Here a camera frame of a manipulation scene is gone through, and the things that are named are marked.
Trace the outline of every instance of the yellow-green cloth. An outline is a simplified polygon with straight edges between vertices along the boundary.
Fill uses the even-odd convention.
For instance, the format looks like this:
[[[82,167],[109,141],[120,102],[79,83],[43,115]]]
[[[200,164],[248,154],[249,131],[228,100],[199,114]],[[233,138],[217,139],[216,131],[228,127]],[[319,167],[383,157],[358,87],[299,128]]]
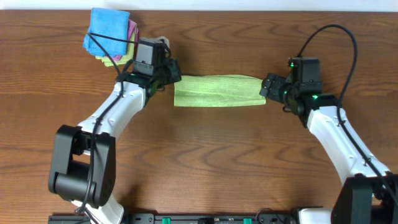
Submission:
[[[130,40],[134,41],[136,39],[136,34],[137,34],[137,29],[135,29],[134,33],[131,35]],[[115,61],[116,65],[124,65],[128,60],[132,59],[132,56],[134,55],[134,47],[135,44],[128,44],[127,45],[127,52],[125,55],[122,56],[122,58],[119,61]],[[105,66],[113,66],[111,60],[108,57],[100,57],[100,56],[95,56],[95,59],[102,60],[104,62]]]
[[[227,107],[264,105],[262,80],[245,75],[182,76],[174,83],[174,106]]]

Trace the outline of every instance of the wooden surface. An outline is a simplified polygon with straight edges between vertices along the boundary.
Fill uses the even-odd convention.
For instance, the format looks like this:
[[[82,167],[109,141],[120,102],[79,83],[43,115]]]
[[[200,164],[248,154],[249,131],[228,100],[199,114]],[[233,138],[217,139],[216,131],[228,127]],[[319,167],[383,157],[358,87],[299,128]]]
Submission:
[[[325,24],[359,45],[344,106],[368,148],[398,172],[398,14],[132,11],[141,36],[164,35],[186,75],[284,75]],[[109,95],[116,72],[82,48],[89,11],[0,11],[0,223],[44,223],[74,207],[47,189],[53,139]],[[341,31],[305,51],[339,93],[352,59]],[[116,198],[128,211],[255,213],[332,206],[340,179],[325,150],[282,105],[175,108],[157,93],[117,143]]]

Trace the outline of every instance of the white backdrop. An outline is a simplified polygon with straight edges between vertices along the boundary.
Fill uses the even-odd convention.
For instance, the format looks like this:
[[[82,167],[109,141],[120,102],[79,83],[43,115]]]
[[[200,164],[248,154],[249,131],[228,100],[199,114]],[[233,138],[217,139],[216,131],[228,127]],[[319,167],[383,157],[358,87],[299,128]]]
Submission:
[[[381,11],[398,12],[398,0],[0,0],[0,9]]]

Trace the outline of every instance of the folded cloth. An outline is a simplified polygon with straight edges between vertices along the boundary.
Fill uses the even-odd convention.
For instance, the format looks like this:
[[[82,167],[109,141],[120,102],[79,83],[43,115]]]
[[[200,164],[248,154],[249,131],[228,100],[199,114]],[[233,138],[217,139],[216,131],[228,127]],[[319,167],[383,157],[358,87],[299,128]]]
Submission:
[[[88,32],[101,34],[108,37],[127,40],[127,28],[129,25],[129,12],[93,8],[91,10],[91,21]],[[93,36],[99,44],[114,57],[125,55],[127,43]],[[93,40],[86,35],[83,47],[92,55],[105,56],[105,53],[98,47]]]
[[[129,20],[129,30],[127,33],[127,39],[130,40],[132,33],[135,31],[137,27],[136,22]],[[118,60],[120,60],[122,58],[123,55],[117,55],[115,57],[111,57],[115,62],[117,62]]]
[[[227,107],[264,105],[262,80],[245,75],[182,76],[174,83],[174,106]]]
[[[138,40],[138,28],[136,28],[135,31],[132,33],[130,40],[131,41]],[[127,63],[128,60],[132,59],[132,57],[134,56],[134,47],[135,47],[135,44],[128,44],[126,55],[123,55],[119,61],[115,62],[116,65],[124,65],[125,63]],[[107,66],[107,67],[113,66],[111,60],[107,57],[96,56],[95,58],[101,59],[102,62],[104,62],[105,66]]]

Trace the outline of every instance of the stack of folded cloths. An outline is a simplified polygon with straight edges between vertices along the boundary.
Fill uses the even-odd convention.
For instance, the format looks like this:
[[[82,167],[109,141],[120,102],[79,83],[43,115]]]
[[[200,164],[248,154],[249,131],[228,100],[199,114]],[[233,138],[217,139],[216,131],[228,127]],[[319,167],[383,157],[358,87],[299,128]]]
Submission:
[[[122,40],[137,41],[137,24],[129,19],[130,13],[111,9],[93,8],[88,32],[101,34]],[[110,40],[94,36],[101,46],[109,53],[117,65],[125,64],[134,55],[135,44]],[[105,53],[86,35],[83,47],[96,59],[102,60],[105,66],[112,66],[112,62]]]

